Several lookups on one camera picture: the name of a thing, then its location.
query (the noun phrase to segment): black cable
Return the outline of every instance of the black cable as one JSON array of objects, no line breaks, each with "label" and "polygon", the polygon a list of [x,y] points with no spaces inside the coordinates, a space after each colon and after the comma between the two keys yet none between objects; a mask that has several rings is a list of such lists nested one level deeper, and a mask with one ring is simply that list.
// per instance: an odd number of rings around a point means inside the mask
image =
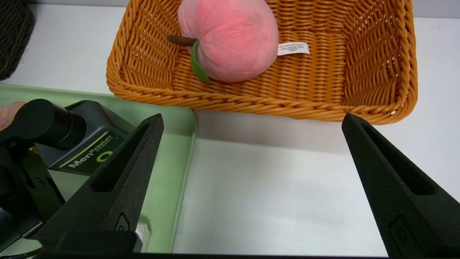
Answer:
[{"label": "black cable", "polygon": [[15,255],[5,255],[5,256],[0,256],[0,259],[26,259],[32,256],[36,256],[41,252],[41,248],[38,248],[34,251],[30,251],[27,253],[20,253],[20,254],[15,254]]}]

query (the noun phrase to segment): pink plush peach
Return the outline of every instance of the pink plush peach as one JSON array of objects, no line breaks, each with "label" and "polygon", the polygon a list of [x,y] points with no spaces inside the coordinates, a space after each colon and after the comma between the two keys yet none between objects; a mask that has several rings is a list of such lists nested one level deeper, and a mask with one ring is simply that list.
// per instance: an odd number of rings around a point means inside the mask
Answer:
[{"label": "pink plush peach", "polygon": [[198,63],[215,80],[249,80],[277,57],[278,26],[264,0],[183,0],[178,18],[182,37],[168,39],[183,46],[198,40]]}]

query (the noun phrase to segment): wicker basket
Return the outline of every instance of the wicker basket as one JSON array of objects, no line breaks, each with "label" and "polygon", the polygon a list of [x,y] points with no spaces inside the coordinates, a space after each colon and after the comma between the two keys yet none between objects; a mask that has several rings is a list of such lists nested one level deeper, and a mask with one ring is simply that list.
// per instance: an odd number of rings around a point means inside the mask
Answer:
[{"label": "wicker basket", "polygon": [[0,0],[0,80],[16,70],[34,24],[34,15],[22,0]]},{"label": "wicker basket", "polygon": [[179,35],[181,0],[131,0],[107,64],[118,97],[165,106],[373,124],[408,116],[417,102],[411,0],[267,0],[280,43],[304,41],[311,55],[280,56],[262,75],[202,82]]}]

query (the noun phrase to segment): white tabletop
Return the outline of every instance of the white tabletop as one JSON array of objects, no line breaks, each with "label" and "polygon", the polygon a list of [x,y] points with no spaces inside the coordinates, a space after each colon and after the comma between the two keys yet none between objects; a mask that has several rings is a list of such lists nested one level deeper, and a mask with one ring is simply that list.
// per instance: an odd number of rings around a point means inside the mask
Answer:
[{"label": "white tabletop", "polygon": [[[122,7],[32,6],[37,23],[3,83],[107,93]],[[460,199],[460,20],[416,18],[419,102],[378,129]],[[339,123],[197,111],[177,253],[386,255]]]}]

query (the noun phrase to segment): mentholatum label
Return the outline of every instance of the mentholatum label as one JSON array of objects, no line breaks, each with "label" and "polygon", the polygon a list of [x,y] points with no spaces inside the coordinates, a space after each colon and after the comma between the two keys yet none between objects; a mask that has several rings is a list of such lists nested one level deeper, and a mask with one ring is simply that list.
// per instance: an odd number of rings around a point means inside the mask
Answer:
[{"label": "mentholatum label", "polygon": [[92,174],[124,141],[124,138],[113,132],[105,132],[90,146],[62,164],[59,168],[64,171],[76,171]]}]

